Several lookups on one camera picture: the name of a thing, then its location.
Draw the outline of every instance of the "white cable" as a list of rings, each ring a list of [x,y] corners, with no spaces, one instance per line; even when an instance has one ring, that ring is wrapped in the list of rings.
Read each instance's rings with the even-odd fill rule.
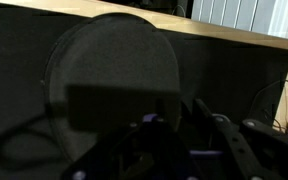
[[[186,18],[186,12],[185,12],[184,8],[182,6],[180,6],[180,5],[175,6],[175,8],[173,9],[172,15],[174,15],[174,12],[175,12],[176,8],[178,8],[178,7],[180,7],[182,9],[183,15]]]

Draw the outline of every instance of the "circular foam disc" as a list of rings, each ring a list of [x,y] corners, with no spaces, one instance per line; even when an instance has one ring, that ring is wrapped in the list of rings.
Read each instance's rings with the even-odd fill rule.
[[[50,56],[45,84],[51,124],[73,160],[145,114],[178,126],[173,49],[158,29],[133,15],[102,15],[68,30]]]

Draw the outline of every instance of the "black cable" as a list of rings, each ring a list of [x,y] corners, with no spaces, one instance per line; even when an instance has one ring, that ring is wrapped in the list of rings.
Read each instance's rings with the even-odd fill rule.
[[[275,81],[275,82],[267,85],[266,87],[262,88],[261,90],[259,90],[259,91],[256,93],[256,95],[255,95],[254,98],[253,98],[253,101],[252,101],[252,104],[251,104],[251,108],[250,108],[250,111],[249,111],[249,113],[248,113],[248,117],[249,117],[250,114],[251,114],[251,111],[252,111],[252,109],[253,109],[255,100],[258,98],[258,96],[259,96],[263,91],[265,91],[266,89],[268,89],[268,88],[276,85],[277,83],[281,83],[281,82],[287,82],[287,83],[288,83],[288,80]],[[288,129],[288,128],[283,128],[283,127],[281,127],[280,124],[279,124],[279,126],[277,126],[277,127],[280,128],[280,129]]]

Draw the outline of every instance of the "cable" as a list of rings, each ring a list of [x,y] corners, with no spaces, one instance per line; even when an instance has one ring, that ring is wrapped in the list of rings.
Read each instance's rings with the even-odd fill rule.
[[[185,12],[184,8],[183,8],[182,6],[180,6],[180,5],[175,6],[175,8],[173,9],[172,15],[174,15],[175,10],[176,10],[178,7],[182,9],[183,15],[184,15],[184,17],[186,18],[186,12]]]
[[[256,95],[254,96],[254,99],[253,99],[253,101],[252,101],[251,108],[250,108],[250,111],[249,111],[249,113],[248,113],[248,117],[249,117],[250,114],[251,114],[251,111],[252,111],[252,108],[253,108],[253,106],[254,106],[255,100],[258,98],[258,96],[259,96],[264,90],[266,90],[266,89],[268,89],[268,88],[276,85],[277,83],[281,83],[281,82],[287,82],[287,83],[288,83],[288,80],[280,80],[280,81],[273,82],[273,83],[269,84],[268,86],[262,88],[261,90],[259,90],[259,91],[256,93]],[[269,113],[267,112],[267,110],[264,110],[264,112],[265,112],[265,118],[267,118],[267,115],[269,115]],[[277,128],[279,128],[279,129],[285,129],[285,130],[288,129],[288,122],[286,121],[286,123],[287,123],[287,128],[281,127],[281,125],[280,125],[279,122],[278,122],[279,126],[277,126]]]

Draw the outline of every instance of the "round pad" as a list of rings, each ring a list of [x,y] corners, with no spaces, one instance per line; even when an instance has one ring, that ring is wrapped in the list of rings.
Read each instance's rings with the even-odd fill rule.
[[[173,49],[153,25],[128,14],[98,16],[67,31],[45,74],[51,123],[76,160],[103,135],[158,113],[177,128]]]

